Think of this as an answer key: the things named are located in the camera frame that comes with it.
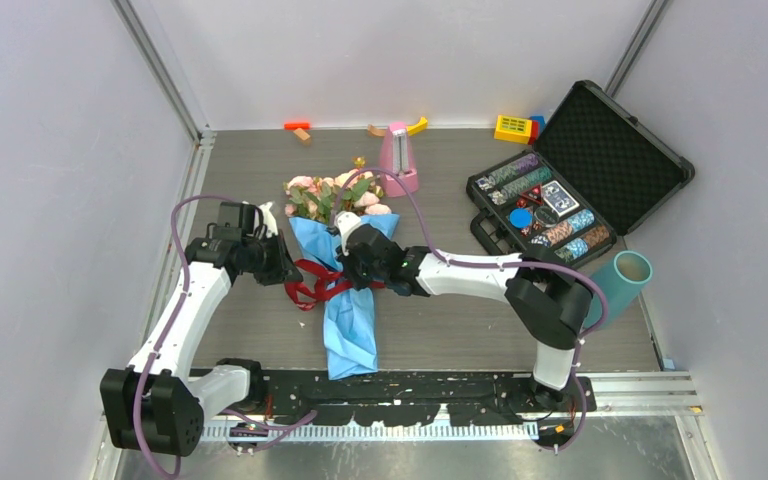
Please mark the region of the red ribbon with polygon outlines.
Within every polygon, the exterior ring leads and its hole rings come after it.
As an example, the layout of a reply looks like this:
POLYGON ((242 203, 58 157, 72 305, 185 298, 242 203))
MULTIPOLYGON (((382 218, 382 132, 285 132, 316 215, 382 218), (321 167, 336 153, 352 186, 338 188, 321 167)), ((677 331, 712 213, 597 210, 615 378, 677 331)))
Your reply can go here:
POLYGON ((350 311, 353 303, 350 291, 355 291, 355 285, 343 272, 307 259, 297 260, 295 266, 314 280, 312 287, 305 284, 304 280, 283 285, 286 295, 297 308, 310 311, 323 304, 342 313, 350 311))

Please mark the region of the pink flower bouquet blue wrap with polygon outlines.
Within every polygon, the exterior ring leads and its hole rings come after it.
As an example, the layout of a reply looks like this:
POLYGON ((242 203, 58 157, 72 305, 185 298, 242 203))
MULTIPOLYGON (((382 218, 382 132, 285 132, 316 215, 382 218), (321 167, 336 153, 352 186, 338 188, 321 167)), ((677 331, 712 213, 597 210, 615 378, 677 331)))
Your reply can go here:
POLYGON ((326 231, 332 213, 348 211, 392 237, 399 216, 384 203, 385 192, 370 172, 356 169, 336 177, 299 175, 284 184, 285 215, 302 258, 296 266, 314 279, 286 287, 303 311, 323 307, 323 344, 331 380, 378 371, 375 306, 370 288, 349 285, 336 259, 338 237, 326 231))

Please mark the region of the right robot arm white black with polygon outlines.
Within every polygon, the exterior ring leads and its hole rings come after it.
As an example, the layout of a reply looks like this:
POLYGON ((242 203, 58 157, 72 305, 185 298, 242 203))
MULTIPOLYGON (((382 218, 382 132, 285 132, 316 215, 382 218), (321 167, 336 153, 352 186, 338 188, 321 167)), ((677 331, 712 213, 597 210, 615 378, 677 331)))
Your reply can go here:
POLYGON ((350 212, 336 216, 331 232, 339 239, 336 258, 355 289, 375 286, 400 296, 464 295, 510 306, 537 342, 532 400, 551 411, 570 398, 575 349, 594 291, 588 277, 550 261, 550 250, 538 247, 531 260, 522 254, 402 248, 350 212))

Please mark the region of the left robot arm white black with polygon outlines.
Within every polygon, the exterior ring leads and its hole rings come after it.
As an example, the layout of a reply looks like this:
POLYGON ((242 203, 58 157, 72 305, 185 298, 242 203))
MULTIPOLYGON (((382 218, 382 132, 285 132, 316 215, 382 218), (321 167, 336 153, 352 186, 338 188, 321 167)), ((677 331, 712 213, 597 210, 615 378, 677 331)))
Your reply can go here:
POLYGON ((185 457, 196 448, 207 419, 235 406, 258 412, 267 398, 259 362, 220 361, 191 379, 198 346, 222 300, 240 275, 262 286, 299 282, 271 203, 220 201, 215 221, 189 244, 175 239, 182 261, 175 289, 151 334, 125 368, 100 382, 115 447, 185 457))

